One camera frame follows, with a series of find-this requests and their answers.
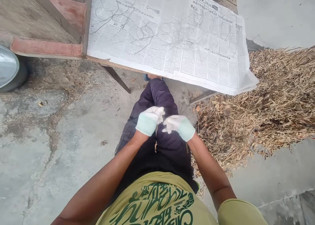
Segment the wooden table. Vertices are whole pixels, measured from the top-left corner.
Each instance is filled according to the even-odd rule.
[[[236,0],[213,0],[237,14]],[[11,50],[23,56],[50,58],[86,58],[105,70],[128,93],[127,85],[113,68],[143,71],[119,65],[110,60],[86,56],[91,0],[0,0],[1,28],[15,35]],[[190,103],[216,93],[208,90]]]
[[[238,13],[237,12],[237,3],[236,0],[213,0],[217,3],[219,3],[220,5],[229,8],[231,11],[233,11],[234,13]],[[115,68],[122,68],[122,69],[126,69],[126,70],[130,70],[130,71],[135,71],[135,72],[141,72],[141,73],[147,73],[147,74],[151,74],[149,72],[144,72],[138,69],[134,69],[132,67],[128,67],[128,66],[123,66],[123,65],[119,65],[116,63],[111,62],[109,59],[104,60],[104,59],[100,59],[100,58],[96,58],[96,57],[91,57],[91,56],[86,56],[86,59],[89,61],[92,61],[94,63],[96,63],[99,66],[103,66],[112,76],[113,78],[120,84],[122,85],[122,87],[130,93],[130,89],[125,85],[125,83],[120,79],[120,77],[118,76],[118,74],[115,72],[115,70],[113,69],[113,67]],[[216,91],[213,90],[207,90],[204,93],[202,93],[201,95],[195,97],[195,98],[191,98],[189,103],[194,103],[196,101],[202,100],[206,97],[209,97],[213,94],[217,93]]]

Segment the dry plant stalks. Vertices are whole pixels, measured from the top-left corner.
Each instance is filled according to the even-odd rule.
[[[254,152],[266,159],[315,133],[315,46],[265,49],[249,59],[260,81],[256,89],[216,95],[196,108],[197,133],[228,176]],[[193,157],[192,165],[198,169]]]

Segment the green t-shirt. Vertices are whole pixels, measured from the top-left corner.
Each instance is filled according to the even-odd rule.
[[[255,206],[238,199],[221,204],[218,221],[220,225],[267,225]],[[218,225],[187,182],[169,172],[151,172],[132,183],[96,223],[105,224]]]

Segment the gloved hand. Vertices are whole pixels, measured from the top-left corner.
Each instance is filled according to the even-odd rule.
[[[163,115],[165,114],[163,107],[150,107],[139,114],[136,129],[141,133],[151,136],[155,132],[158,124],[163,122]]]
[[[165,119],[163,125],[166,125],[166,128],[163,129],[162,132],[170,134],[172,130],[177,131],[180,137],[186,142],[189,141],[195,133],[195,128],[185,116],[172,115]]]

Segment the newspaper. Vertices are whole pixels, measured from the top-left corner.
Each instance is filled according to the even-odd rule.
[[[213,0],[92,0],[87,55],[230,95],[258,83],[243,18]]]

